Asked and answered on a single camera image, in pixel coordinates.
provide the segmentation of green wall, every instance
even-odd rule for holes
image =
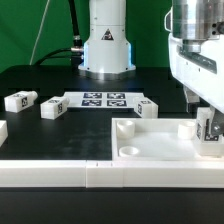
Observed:
[[[0,72],[29,64],[47,0],[0,0]],[[89,0],[75,0],[80,33],[89,36]],[[133,61],[139,67],[168,66],[168,33],[163,20],[171,0],[127,0],[127,39],[133,44]],[[45,54],[72,46],[67,0],[51,0],[34,62]],[[70,64],[67,59],[47,64]]]

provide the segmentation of white plastic block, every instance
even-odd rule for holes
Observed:
[[[132,138],[117,136],[117,122],[128,120],[135,122],[135,134]],[[179,136],[179,126],[190,123]],[[112,119],[112,155],[114,161],[206,161],[224,160],[224,137],[220,142],[201,142],[194,130],[196,120],[193,119]]]
[[[41,118],[54,120],[67,111],[67,97],[53,97],[41,104]]]
[[[34,100],[38,97],[35,91],[20,91],[16,94],[5,97],[5,110],[18,113],[30,106],[33,106]]]
[[[197,152],[201,156],[224,156],[223,136],[212,136],[209,134],[209,119],[212,111],[210,108],[198,108],[196,129],[197,129]]]
[[[0,176],[0,187],[85,187],[86,161],[1,161]]]
[[[7,123],[6,121],[0,121],[0,147],[8,137]]]
[[[124,187],[224,187],[223,165],[198,162],[151,162],[124,167]]]
[[[195,121],[181,121],[178,125],[178,137],[183,140],[195,138]]]
[[[133,138],[135,135],[135,122],[129,120],[121,120],[117,122],[118,138]]]
[[[87,161],[86,187],[123,187],[123,168],[112,161]]]
[[[158,105],[147,97],[135,98],[134,111],[142,118],[158,118]]]

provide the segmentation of white plastic part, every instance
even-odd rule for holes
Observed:
[[[210,108],[198,108],[196,119],[197,152],[201,156],[222,157],[224,155],[223,137],[208,134],[207,121],[210,120],[212,114]]]
[[[134,111],[142,118],[157,118],[158,105],[147,97],[136,97],[133,99]]]
[[[200,55],[216,62],[217,74],[182,57],[182,40],[169,34],[169,58],[172,75],[213,107],[224,113],[224,35],[201,44]]]
[[[124,146],[119,149],[119,156],[121,157],[132,157],[139,154],[139,149],[132,146]]]
[[[223,162],[130,161],[122,165],[123,187],[224,187]]]
[[[33,106],[34,100],[38,97],[35,91],[26,92],[20,91],[13,95],[7,96],[5,100],[5,110],[9,112],[18,113],[30,106]]]
[[[195,137],[196,126],[193,121],[181,121],[178,126],[178,137],[183,140],[191,140]]]
[[[130,120],[135,122],[133,138],[121,139],[117,136],[117,122]],[[192,139],[180,139],[178,126],[189,119],[125,119],[112,120],[112,155],[114,161],[215,161],[217,156],[224,161],[224,138],[219,143],[203,143],[197,136]],[[136,156],[122,157],[122,147],[134,147],[139,150]]]
[[[133,138],[135,135],[135,123],[129,120],[117,122],[117,137],[118,138]]]
[[[85,187],[86,161],[1,161],[0,176],[0,187]]]
[[[90,37],[80,70],[122,73],[135,70],[125,37],[126,0],[90,0]]]
[[[0,147],[8,137],[7,122],[0,121]]]
[[[123,187],[123,167],[112,161],[87,161],[86,187]]]
[[[69,99],[67,97],[53,97],[41,104],[41,118],[54,120],[67,111]]]

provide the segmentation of black square marker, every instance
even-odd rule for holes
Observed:
[[[62,107],[62,103],[58,104],[58,114],[62,113],[63,111],[63,107]]]
[[[126,107],[127,103],[125,100],[107,100],[108,107]]]
[[[142,105],[141,105],[141,104],[138,104],[138,112],[139,112],[140,114],[142,114]]]
[[[82,106],[83,107],[100,107],[102,105],[101,100],[83,100]]]
[[[59,103],[59,100],[49,100],[48,103]]]
[[[107,99],[125,99],[124,93],[107,93]]]
[[[84,93],[83,98],[87,99],[101,99],[102,93]]]
[[[24,98],[22,99],[22,107],[25,107],[25,106],[27,106],[27,105],[28,105],[27,97],[24,97]]]
[[[141,103],[142,104],[151,104],[151,102],[150,101],[147,101],[147,100],[146,101],[141,101]]]

